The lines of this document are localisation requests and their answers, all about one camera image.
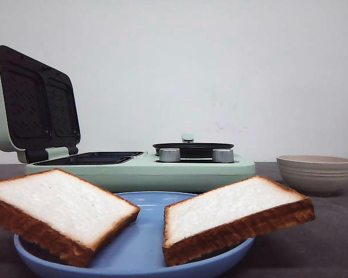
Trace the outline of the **green breakfast maker base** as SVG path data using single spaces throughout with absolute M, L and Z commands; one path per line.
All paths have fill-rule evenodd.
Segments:
M 211 158 L 165 163 L 149 152 L 87 152 L 26 165 L 26 173 L 62 169 L 112 192 L 174 191 L 198 193 L 255 175 L 253 161 L 240 155 L 232 163 Z

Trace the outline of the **black round frying pan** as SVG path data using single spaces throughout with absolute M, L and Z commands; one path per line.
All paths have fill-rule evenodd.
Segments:
M 219 142 L 195 142 L 192 134 L 182 134 L 182 142 L 165 142 L 153 144 L 155 155 L 160 155 L 162 148 L 179 148 L 181 158 L 212 158 L 214 149 L 232 149 L 234 144 Z

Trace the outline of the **beige ribbed bowl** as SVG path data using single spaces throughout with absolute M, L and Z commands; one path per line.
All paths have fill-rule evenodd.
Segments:
M 276 159 L 284 182 L 299 192 L 329 196 L 348 185 L 348 158 L 282 155 Z

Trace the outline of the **blue plate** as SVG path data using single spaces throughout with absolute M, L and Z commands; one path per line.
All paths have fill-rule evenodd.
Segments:
M 88 268 L 65 265 L 40 246 L 14 236 L 23 262 L 39 277 L 217 277 L 240 262 L 254 239 L 203 260 L 167 267 L 162 252 L 164 207 L 191 197 L 179 192 L 126 192 L 140 207 L 137 220 L 94 257 Z

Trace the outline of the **green breakfast maker lid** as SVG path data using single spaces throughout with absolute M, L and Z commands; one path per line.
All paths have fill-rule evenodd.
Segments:
M 0 46 L 0 150 L 36 166 L 71 165 L 81 139 L 73 86 L 63 72 Z

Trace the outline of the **right silver control knob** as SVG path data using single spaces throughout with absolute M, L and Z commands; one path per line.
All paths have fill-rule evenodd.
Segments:
M 234 153 L 232 149 L 213 149 L 212 161 L 214 163 L 233 163 Z

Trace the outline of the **left silver control knob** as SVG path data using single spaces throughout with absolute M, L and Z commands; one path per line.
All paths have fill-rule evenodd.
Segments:
M 159 150 L 159 161 L 164 163 L 179 162 L 180 149 L 179 148 L 161 148 Z

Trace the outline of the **bread slice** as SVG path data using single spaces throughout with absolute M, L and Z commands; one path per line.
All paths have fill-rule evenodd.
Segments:
M 0 226 L 72 266 L 87 267 L 139 211 L 60 169 L 0 180 Z
M 182 265 L 315 218 L 308 196 L 255 175 L 167 205 L 164 260 L 167 266 Z

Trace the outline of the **silver control knob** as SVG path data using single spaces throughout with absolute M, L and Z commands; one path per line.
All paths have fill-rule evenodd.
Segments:
M 214 163 L 233 163 L 234 153 L 232 149 L 213 149 L 212 161 Z
M 161 148 L 159 150 L 159 161 L 164 163 L 179 162 L 180 149 L 179 148 Z

